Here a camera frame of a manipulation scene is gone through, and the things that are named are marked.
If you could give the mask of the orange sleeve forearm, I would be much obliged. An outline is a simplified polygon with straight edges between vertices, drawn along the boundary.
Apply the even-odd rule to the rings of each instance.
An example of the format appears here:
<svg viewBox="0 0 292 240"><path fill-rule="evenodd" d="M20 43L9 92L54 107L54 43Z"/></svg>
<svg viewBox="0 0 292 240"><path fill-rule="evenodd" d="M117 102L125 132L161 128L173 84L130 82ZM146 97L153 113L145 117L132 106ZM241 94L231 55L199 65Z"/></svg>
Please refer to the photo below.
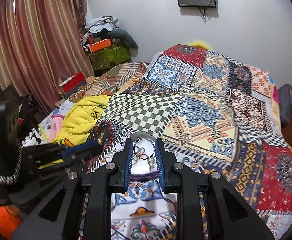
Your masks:
<svg viewBox="0 0 292 240"><path fill-rule="evenodd" d="M0 234L4 239L10 239L21 222L22 219L13 214L6 206L0 206Z"/></svg>

